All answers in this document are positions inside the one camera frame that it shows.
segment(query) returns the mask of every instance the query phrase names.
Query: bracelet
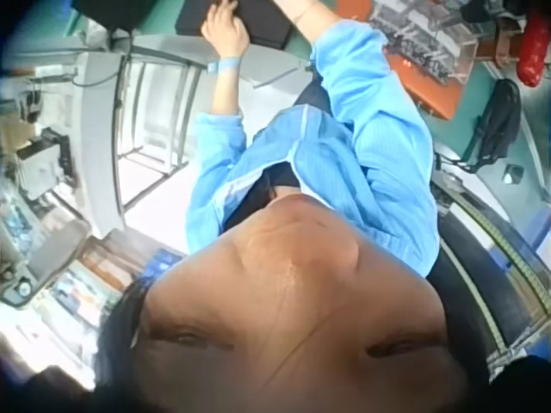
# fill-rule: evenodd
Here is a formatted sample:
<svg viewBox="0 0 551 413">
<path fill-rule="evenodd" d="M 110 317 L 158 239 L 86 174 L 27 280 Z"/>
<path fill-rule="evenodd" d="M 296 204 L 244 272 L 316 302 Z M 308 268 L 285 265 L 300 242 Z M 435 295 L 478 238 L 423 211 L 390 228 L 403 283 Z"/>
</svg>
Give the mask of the bracelet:
<svg viewBox="0 0 551 413">
<path fill-rule="evenodd" d="M 294 19 L 293 19 L 293 24 L 296 26 L 298 24 L 298 22 L 300 21 L 300 19 L 302 17 L 304 17 L 304 15 L 310 11 L 310 9 L 315 6 L 316 4 L 318 4 L 318 2 L 316 0 L 314 0 L 313 2 L 311 2 L 310 4 L 307 5 L 307 7 L 302 10 L 302 13 L 300 13 L 299 15 L 297 15 Z"/>
<path fill-rule="evenodd" d="M 220 73 L 227 69 L 234 69 L 241 64 L 241 58 L 225 58 L 207 65 L 207 73 L 210 75 Z"/>
</svg>

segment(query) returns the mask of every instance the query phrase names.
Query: eye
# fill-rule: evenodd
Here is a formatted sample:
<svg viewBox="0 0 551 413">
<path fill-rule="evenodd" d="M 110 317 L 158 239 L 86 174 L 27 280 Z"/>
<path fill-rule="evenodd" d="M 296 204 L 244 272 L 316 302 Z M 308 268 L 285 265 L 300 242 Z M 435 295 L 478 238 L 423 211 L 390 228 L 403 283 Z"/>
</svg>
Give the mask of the eye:
<svg viewBox="0 0 551 413">
<path fill-rule="evenodd" d="M 382 359 L 391 355 L 407 353 L 423 346 L 424 344 L 419 342 L 397 342 L 373 346 L 372 348 L 367 348 L 366 351 L 374 359 Z"/>
<path fill-rule="evenodd" d="M 193 347 L 193 348 L 206 348 L 208 347 L 208 339 L 203 336 L 199 336 L 196 333 L 191 332 L 184 332 L 178 334 L 174 338 L 175 342 L 178 342 L 186 347 Z"/>
<path fill-rule="evenodd" d="M 211 340 L 208 337 L 191 331 L 184 331 L 183 333 L 178 334 L 177 336 L 172 338 L 172 341 L 191 348 L 213 347 L 219 348 L 221 350 L 233 350 L 233 345 L 231 344 Z"/>
</svg>

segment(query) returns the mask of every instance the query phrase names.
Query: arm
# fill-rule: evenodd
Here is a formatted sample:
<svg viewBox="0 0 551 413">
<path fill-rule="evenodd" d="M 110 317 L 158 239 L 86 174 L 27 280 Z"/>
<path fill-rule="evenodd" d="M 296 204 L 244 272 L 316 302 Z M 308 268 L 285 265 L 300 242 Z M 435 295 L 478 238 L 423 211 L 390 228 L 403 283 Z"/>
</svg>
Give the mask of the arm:
<svg viewBox="0 0 551 413">
<path fill-rule="evenodd" d="M 354 126 L 352 148 L 365 171 L 386 231 L 405 238 L 406 261 L 426 275 L 438 252 L 436 205 L 430 193 L 430 132 L 382 51 L 384 35 L 344 21 L 312 0 L 274 0 L 313 44 L 334 117 Z"/>
<path fill-rule="evenodd" d="M 245 26 L 233 16 L 236 7 L 237 2 L 229 3 L 228 0 L 223 0 L 220 6 L 213 4 L 201 27 L 203 36 L 213 45 L 220 59 L 238 60 L 249 45 Z M 245 131 L 238 115 L 239 66 L 226 67 L 217 76 L 210 114 L 199 114 L 196 122 L 197 158 L 201 170 L 188 211 L 192 221 L 212 199 L 245 150 Z"/>
<path fill-rule="evenodd" d="M 341 18 L 318 0 L 274 0 L 310 43 Z"/>
</svg>

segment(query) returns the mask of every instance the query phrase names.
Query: hand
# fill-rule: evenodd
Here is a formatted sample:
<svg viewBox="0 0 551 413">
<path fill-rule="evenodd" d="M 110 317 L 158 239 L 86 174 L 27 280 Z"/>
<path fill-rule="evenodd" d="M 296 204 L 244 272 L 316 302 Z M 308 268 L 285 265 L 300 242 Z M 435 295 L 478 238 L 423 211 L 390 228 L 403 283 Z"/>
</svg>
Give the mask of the hand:
<svg viewBox="0 0 551 413">
<path fill-rule="evenodd" d="M 249 47 L 249 35 L 243 21 L 233 15 L 238 2 L 222 0 L 220 5 L 213 4 L 207 13 L 207 19 L 201 26 L 201 33 L 213 45 L 221 59 L 240 58 Z"/>
</svg>

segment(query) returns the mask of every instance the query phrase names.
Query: wristband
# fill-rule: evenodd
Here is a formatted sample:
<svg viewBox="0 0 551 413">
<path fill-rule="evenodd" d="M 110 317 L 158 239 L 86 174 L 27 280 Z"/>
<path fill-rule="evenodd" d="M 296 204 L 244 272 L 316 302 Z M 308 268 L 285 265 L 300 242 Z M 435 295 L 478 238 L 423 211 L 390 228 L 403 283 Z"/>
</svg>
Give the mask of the wristband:
<svg viewBox="0 0 551 413">
<path fill-rule="evenodd" d="M 209 63 L 207 66 L 207 73 L 210 75 L 220 73 L 227 69 L 234 69 L 241 64 L 241 58 L 225 58 L 216 62 Z"/>
</svg>

